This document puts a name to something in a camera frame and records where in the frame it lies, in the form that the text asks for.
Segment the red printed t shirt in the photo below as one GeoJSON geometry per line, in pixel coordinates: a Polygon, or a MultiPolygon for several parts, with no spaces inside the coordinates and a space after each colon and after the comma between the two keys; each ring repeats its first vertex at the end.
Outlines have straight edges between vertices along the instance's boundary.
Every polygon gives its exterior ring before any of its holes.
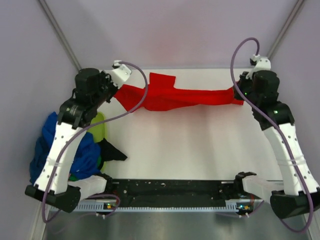
{"type": "Polygon", "coordinates": [[[191,90],[175,88],[176,77],[151,72],[148,92],[139,106],[148,111],[165,112],[173,109],[197,105],[220,106],[240,105],[244,102],[235,99],[233,88],[224,90],[191,90]]]}

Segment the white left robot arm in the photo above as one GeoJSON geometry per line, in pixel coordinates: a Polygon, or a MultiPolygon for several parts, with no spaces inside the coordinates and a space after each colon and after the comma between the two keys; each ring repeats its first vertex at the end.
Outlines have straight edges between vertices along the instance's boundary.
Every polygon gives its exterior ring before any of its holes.
{"type": "Polygon", "coordinates": [[[110,102],[126,79],[116,69],[107,73],[96,68],[83,68],[75,76],[71,97],[59,108],[55,135],[43,169],[34,184],[25,189],[31,198],[71,213],[83,199],[98,194],[109,198],[114,191],[111,183],[98,174],[69,184],[69,174],[79,144],[98,108],[110,102]]]}

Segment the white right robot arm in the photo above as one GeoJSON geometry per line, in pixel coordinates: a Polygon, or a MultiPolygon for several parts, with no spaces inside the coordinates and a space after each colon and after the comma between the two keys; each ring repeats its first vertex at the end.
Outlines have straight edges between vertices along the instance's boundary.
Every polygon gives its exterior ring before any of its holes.
{"type": "Polygon", "coordinates": [[[244,71],[237,86],[254,104],[252,114],[269,141],[279,166],[283,183],[260,178],[253,172],[236,175],[233,192],[239,198],[253,194],[270,204],[280,219],[307,214],[310,211],[306,189],[313,210],[320,208],[320,185],[314,179],[300,148],[295,120],[289,106],[278,100],[280,80],[270,70],[260,70],[248,77],[244,71]]]}

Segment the green plastic basket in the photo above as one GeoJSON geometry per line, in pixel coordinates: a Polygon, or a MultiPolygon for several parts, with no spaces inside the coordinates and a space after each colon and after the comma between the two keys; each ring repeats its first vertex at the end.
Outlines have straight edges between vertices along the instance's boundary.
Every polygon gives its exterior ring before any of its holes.
{"type": "MultiPolygon", "coordinates": [[[[102,112],[98,112],[95,118],[92,119],[91,125],[102,122],[105,120],[105,115],[102,112]]],[[[89,133],[93,136],[93,141],[97,144],[107,137],[107,128],[106,124],[102,123],[96,125],[88,130],[89,133]]],[[[104,167],[104,162],[102,162],[101,156],[97,160],[97,168],[101,171],[104,167]]]]}

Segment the black t shirt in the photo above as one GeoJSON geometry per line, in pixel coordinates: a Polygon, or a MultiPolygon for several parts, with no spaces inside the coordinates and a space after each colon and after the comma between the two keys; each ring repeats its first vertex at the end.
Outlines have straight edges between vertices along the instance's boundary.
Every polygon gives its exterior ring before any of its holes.
{"type": "Polygon", "coordinates": [[[125,161],[128,157],[114,147],[105,138],[97,143],[100,147],[100,157],[102,162],[125,161]]]}

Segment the green t shirt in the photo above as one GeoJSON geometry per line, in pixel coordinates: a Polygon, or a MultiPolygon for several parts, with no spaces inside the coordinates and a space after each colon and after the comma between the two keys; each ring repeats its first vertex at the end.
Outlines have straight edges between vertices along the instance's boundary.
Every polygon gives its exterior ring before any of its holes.
{"type": "Polygon", "coordinates": [[[68,180],[71,181],[71,182],[75,182],[75,181],[78,180],[78,178],[75,177],[73,174],[71,174],[71,175],[69,176],[68,180]]]}

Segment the aluminium frame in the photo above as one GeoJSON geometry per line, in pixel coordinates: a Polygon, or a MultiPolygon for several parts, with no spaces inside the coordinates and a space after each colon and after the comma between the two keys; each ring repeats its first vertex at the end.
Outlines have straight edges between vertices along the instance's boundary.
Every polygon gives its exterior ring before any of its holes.
{"type": "MultiPolygon", "coordinates": [[[[109,70],[114,60],[176,76],[181,89],[232,85],[230,61],[245,38],[267,55],[293,0],[41,0],[76,69],[109,70]]],[[[281,173],[248,105],[139,109],[107,124],[128,161],[112,162],[113,177],[232,179],[253,171],[269,180],[281,173]]]]}

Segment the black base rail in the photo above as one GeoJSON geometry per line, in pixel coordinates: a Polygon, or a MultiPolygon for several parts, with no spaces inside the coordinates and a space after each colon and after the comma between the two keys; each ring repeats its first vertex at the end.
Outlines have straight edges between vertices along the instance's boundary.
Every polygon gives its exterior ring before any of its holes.
{"type": "Polygon", "coordinates": [[[239,191],[233,181],[113,179],[93,199],[116,195],[120,207],[222,207],[226,201],[257,203],[258,197],[239,191]]]}

